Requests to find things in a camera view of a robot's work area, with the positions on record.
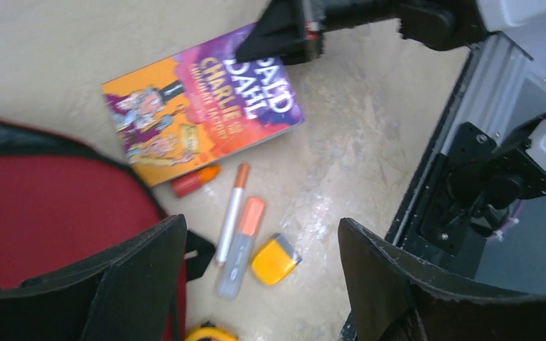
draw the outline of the beige table surface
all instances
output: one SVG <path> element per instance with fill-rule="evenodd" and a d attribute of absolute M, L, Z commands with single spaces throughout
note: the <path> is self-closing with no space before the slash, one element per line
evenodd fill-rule
<path fill-rule="evenodd" d="M 265 0 L 0 0 L 0 118 L 80 138 L 124 160 L 100 85 L 257 19 Z M 182 200 L 155 189 L 189 227 L 218 240 L 239 162 L 269 204 L 257 244 L 283 232 L 304 261 L 268 288 L 247 274 L 233 302 L 218 270 L 188 285 L 188 327 L 212 320 L 242 340 L 336 340 L 350 310 L 337 226 L 384 235 L 465 61 L 399 39 L 388 21 L 326 36 L 325 55 L 289 67 L 307 120 L 221 162 Z"/>

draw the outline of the screw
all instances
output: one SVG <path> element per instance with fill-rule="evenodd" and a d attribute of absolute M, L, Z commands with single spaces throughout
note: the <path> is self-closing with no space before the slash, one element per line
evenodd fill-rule
<path fill-rule="evenodd" d="M 483 134 L 479 134 L 476 136 L 476 140 L 480 143 L 480 144 L 483 144 L 486 142 L 486 135 L 483 135 Z"/>

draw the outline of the orange and purple book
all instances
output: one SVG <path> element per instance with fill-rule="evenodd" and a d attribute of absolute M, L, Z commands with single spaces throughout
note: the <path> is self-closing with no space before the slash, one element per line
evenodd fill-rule
<path fill-rule="evenodd" d="M 235 62 L 251 29 L 102 85 L 127 158 L 145 183 L 189 173 L 304 121 L 279 58 Z"/>

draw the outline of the roald dahl book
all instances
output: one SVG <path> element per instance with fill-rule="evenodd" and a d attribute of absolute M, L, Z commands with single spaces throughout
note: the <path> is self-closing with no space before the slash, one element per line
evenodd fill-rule
<path fill-rule="evenodd" d="M 150 186 L 302 123 L 278 58 L 237 64 L 245 26 L 102 86 L 129 162 Z"/>

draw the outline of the yellow eraser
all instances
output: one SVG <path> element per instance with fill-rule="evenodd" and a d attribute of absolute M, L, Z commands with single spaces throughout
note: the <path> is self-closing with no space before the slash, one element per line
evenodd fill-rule
<path fill-rule="evenodd" d="M 301 261 L 284 236 L 276 233 L 256 253 L 250 267 L 262 283 L 272 286 L 288 276 Z"/>

